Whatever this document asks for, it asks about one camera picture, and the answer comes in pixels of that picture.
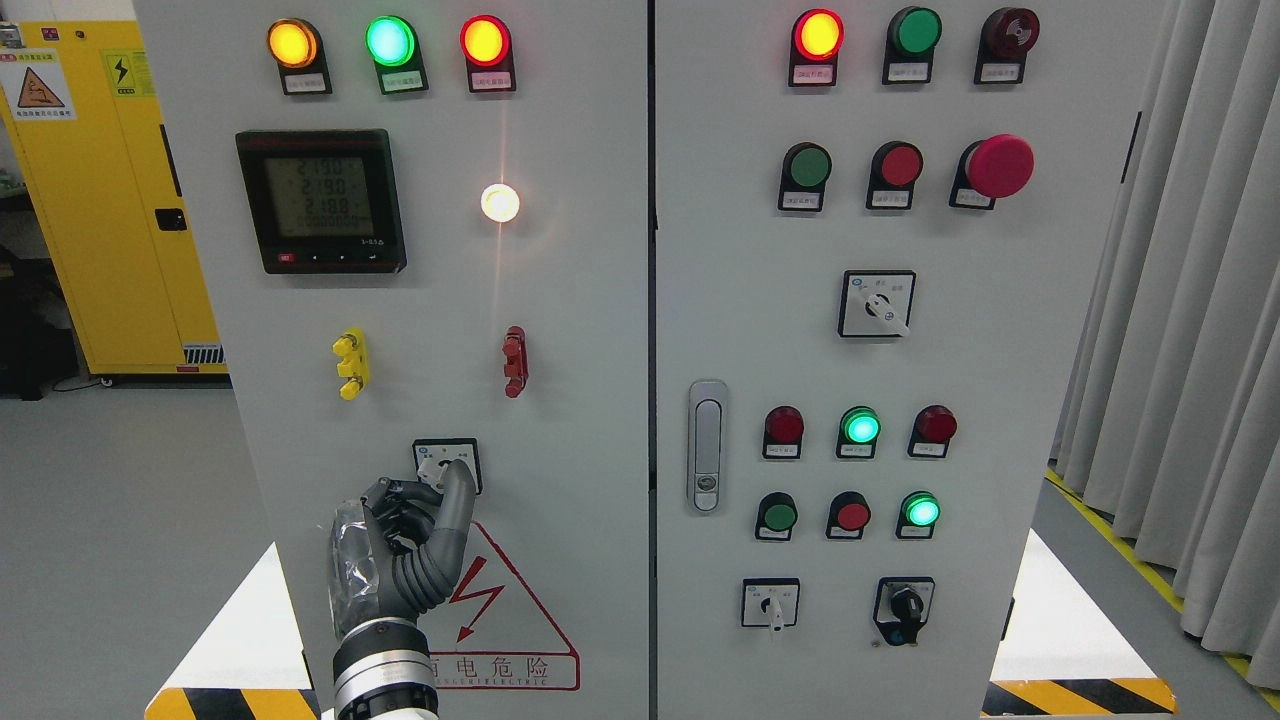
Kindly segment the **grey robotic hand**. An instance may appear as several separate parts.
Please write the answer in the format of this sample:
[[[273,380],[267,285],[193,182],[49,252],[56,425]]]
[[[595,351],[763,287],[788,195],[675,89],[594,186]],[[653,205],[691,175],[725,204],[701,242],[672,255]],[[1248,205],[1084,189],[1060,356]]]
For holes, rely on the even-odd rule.
[[[454,592],[479,486],[461,460],[442,482],[383,477],[337,509],[328,584],[338,639],[380,618],[413,621]]]

